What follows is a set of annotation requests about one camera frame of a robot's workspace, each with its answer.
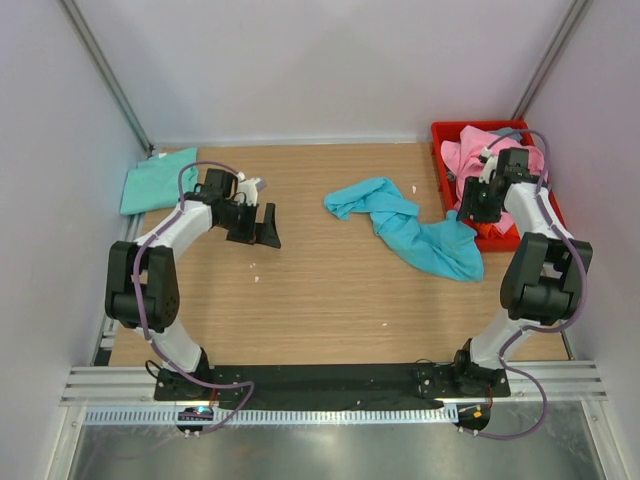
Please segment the blue t shirt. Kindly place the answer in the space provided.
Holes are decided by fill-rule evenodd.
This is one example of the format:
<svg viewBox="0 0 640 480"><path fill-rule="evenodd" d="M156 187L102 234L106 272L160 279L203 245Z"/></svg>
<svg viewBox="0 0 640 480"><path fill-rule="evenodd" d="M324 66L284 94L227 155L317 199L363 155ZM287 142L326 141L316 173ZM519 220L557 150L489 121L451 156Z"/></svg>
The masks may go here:
<svg viewBox="0 0 640 480"><path fill-rule="evenodd" d="M440 222L421 222L419 205L407 200L386 177L334 191L325 197L324 207L343 221L353 214L368 215L374 233L387 247L422 272L461 282L484 279L476 231L459 221L454 210Z"/></svg>

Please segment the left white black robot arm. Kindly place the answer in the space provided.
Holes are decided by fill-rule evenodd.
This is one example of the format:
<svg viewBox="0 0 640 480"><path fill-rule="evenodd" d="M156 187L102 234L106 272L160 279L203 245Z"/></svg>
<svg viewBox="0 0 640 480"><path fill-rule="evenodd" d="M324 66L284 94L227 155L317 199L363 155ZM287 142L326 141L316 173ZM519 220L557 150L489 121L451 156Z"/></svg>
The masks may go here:
<svg viewBox="0 0 640 480"><path fill-rule="evenodd" d="M178 189L174 210L134 241L118 241L109 251L105 311L108 318L136 331L178 376L177 387L189 399L204 398L212 388L205 350L179 319L176 263L191 245L214 228L227 240L246 245L281 246L273 203L260 205L266 182L219 162L212 162L203 182Z"/></svg>

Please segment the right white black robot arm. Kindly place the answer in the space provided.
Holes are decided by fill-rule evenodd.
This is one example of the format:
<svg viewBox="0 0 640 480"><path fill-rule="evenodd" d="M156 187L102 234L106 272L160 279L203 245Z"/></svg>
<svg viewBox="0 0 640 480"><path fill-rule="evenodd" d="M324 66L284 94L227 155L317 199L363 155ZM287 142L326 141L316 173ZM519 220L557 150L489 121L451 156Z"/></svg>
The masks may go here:
<svg viewBox="0 0 640 480"><path fill-rule="evenodd" d="M575 317L593 256L591 245L562 224L544 175L529 169L528 150L484 148L480 160L482 173L466 179L458 216L493 222L508 213L520 242L501 283L500 312L454 358L450 381L464 396L500 392L506 363L521 344Z"/></svg>

